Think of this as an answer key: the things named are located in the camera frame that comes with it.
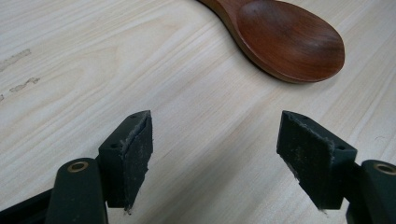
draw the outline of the wooden table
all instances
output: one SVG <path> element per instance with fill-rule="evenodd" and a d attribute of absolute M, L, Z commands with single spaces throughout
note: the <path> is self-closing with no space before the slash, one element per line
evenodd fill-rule
<path fill-rule="evenodd" d="M 308 85 L 242 55 L 194 0 L 0 1 L 0 210 L 150 109 L 154 153 L 132 215 L 110 223 L 345 223 L 276 154 L 282 110 L 396 163 L 396 1 L 288 0 L 344 38 L 346 64 Z"/>

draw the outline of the screw hole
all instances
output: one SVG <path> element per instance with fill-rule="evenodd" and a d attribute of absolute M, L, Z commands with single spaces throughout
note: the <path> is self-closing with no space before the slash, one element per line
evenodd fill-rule
<path fill-rule="evenodd" d="M 69 165 L 69 167 L 67 167 L 67 171 L 70 173 L 77 173 L 77 172 L 87 169 L 88 165 L 89 164 L 85 161 L 77 161 L 77 162 Z"/>
<path fill-rule="evenodd" d="M 374 168 L 387 175 L 396 175 L 396 168 L 386 164 L 377 163 L 374 165 Z"/>

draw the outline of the black plastic part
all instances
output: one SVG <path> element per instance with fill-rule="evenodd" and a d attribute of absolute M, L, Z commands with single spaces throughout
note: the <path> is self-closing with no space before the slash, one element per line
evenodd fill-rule
<path fill-rule="evenodd" d="M 108 207 L 129 211 L 143 184 L 152 153 L 152 123 L 149 111 L 129 116 L 99 147 L 102 176 L 108 183 Z"/>
<path fill-rule="evenodd" d="M 339 209 L 357 150 L 312 119 L 283 111 L 276 152 L 318 209 Z"/>
<path fill-rule="evenodd" d="M 0 212 L 0 223 L 44 223 L 51 189 Z"/>
<path fill-rule="evenodd" d="M 46 223 L 107 223 L 96 160 L 77 159 L 58 170 Z"/>
<path fill-rule="evenodd" d="M 346 221 L 348 224 L 372 224 L 372 218 L 367 208 L 361 191 L 361 167 L 354 164 L 353 169 L 346 175 L 343 184 L 343 193 L 349 201 L 346 211 Z"/>
<path fill-rule="evenodd" d="M 396 166 L 384 161 L 364 161 L 360 181 L 373 223 L 396 223 Z"/>

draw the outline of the table stain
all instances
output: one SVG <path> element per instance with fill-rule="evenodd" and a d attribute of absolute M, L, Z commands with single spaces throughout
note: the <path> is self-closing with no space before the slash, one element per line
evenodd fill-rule
<path fill-rule="evenodd" d="M 17 91 L 20 91 L 20 90 L 22 90 L 23 88 L 25 88 L 27 84 L 29 84 L 29 83 L 36 84 L 39 80 L 40 80 L 39 77 L 31 77 L 31 78 L 29 78 L 27 81 L 25 81 L 25 83 L 23 83 L 23 84 L 21 84 L 21 85 L 18 85 L 18 86 L 16 86 L 16 87 L 10 89 L 9 91 L 10 91 L 10 92 L 17 92 Z"/>
<path fill-rule="evenodd" d="M 0 62 L 0 72 L 6 70 L 7 67 L 16 63 L 19 59 L 24 58 L 31 54 L 32 52 L 29 49 L 26 49 L 18 54 L 12 55 L 10 58 L 3 60 Z"/>

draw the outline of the brown wooden spoon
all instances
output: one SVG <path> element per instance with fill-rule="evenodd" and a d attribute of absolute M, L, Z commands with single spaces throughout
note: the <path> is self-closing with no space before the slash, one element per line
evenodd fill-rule
<path fill-rule="evenodd" d="M 226 25 L 251 61 L 294 83 L 334 76 L 344 65 L 341 36 L 305 9 L 275 0 L 198 0 Z"/>

